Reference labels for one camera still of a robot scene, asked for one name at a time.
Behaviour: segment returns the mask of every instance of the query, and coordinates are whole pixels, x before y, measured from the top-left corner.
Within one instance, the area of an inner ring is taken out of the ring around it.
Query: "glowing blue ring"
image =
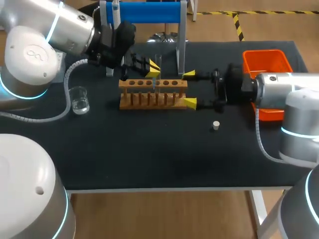
[[[52,37],[53,32],[54,32],[54,30],[55,30],[55,27],[56,27],[56,25],[57,25],[57,23],[58,23],[58,20],[59,20],[59,18],[60,18],[60,10],[61,10],[61,8],[63,8],[63,6],[64,6],[64,3],[61,1],[60,4],[59,4],[59,7],[58,7],[58,11],[57,11],[57,13],[56,13],[56,15],[55,15],[54,21],[53,21],[53,23],[52,23],[51,29],[50,29],[50,31],[49,31],[49,34],[48,34],[48,36],[46,37],[46,42],[49,42],[49,41],[51,40],[51,37]]]
[[[299,138],[319,139],[319,135],[305,135],[305,134],[293,133],[293,132],[290,132],[290,131],[284,129],[283,127],[281,127],[281,130],[286,134],[289,134],[289,135],[295,136],[295,137],[299,137]]]
[[[59,235],[59,233],[60,233],[60,231],[62,230],[63,225],[64,225],[64,223],[65,223],[66,216],[67,216],[67,214],[68,214],[69,198],[68,198],[68,194],[66,193],[66,190],[65,190],[65,189],[64,189],[64,191],[65,191],[65,196],[66,196],[66,209],[65,209],[65,213],[64,213],[64,218],[63,218],[63,220],[62,220],[62,223],[61,223],[59,229],[56,231],[56,233],[55,233],[55,235],[52,237],[52,239],[56,239],[57,236]]]
[[[316,222],[318,223],[318,225],[319,225],[319,218],[318,218],[318,216],[317,216],[317,214],[316,214],[316,212],[315,212],[315,210],[314,210],[313,205],[311,204],[310,196],[309,196],[309,191],[308,191],[309,178],[310,178],[311,173],[312,173],[312,170],[311,170],[311,172],[308,174],[307,179],[306,179],[306,190],[305,190],[305,192],[306,192],[306,200],[307,200],[307,203],[308,203],[308,206],[309,206],[309,209],[310,209],[311,214],[313,215],[315,221],[316,221]]]
[[[45,92],[43,92],[41,95],[35,96],[35,97],[23,97],[23,96],[18,96],[18,95],[16,95],[15,93],[11,92],[11,91],[4,85],[4,83],[2,82],[1,75],[0,75],[0,82],[1,82],[2,87],[5,89],[5,91],[7,91],[10,95],[13,95],[14,97],[17,97],[17,98],[23,99],[23,100],[34,100],[34,99],[40,98],[41,96],[43,96],[43,95],[48,91],[48,89],[46,89]]]

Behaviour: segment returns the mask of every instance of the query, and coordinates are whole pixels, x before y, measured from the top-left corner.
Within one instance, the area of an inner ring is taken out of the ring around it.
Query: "wooden floor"
[[[90,0],[66,0],[76,8]],[[199,0],[199,11],[319,10],[318,0]],[[199,15],[187,21],[190,41],[238,41],[231,17]],[[319,15],[240,15],[246,41],[293,40],[310,72],[319,72]],[[163,25],[137,26],[137,42],[145,42]],[[0,33],[3,64],[5,33]],[[263,192],[270,211],[280,191]],[[76,239],[254,239],[246,194],[176,192],[81,194],[73,198]]]

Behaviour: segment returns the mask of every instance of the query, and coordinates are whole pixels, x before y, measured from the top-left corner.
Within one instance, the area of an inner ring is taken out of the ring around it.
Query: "small glass cup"
[[[87,91],[84,87],[76,86],[69,90],[73,112],[84,115],[90,110]]]

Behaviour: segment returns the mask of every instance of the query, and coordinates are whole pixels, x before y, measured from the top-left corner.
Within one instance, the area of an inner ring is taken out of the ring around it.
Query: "wooden test tube rack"
[[[185,80],[156,80],[155,93],[152,80],[127,80],[119,81],[119,88],[122,89],[120,109],[121,110],[163,110],[187,108],[184,103],[187,90],[187,81]],[[149,89],[147,93],[138,91],[140,89]],[[176,89],[174,93],[165,93],[165,89]]]

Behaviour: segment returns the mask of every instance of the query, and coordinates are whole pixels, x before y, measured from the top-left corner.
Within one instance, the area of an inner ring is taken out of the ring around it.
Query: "yellow black tape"
[[[221,15],[221,14],[319,14],[319,11],[200,11],[197,15]]]
[[[234,24],[235,24],[235,27],[237,30],[237,35],[238,35],[239,41],[245,41],[243,31],[242,31],[240,24],[239,24],[238,14],[233,13],[232,17],[233,17]]]

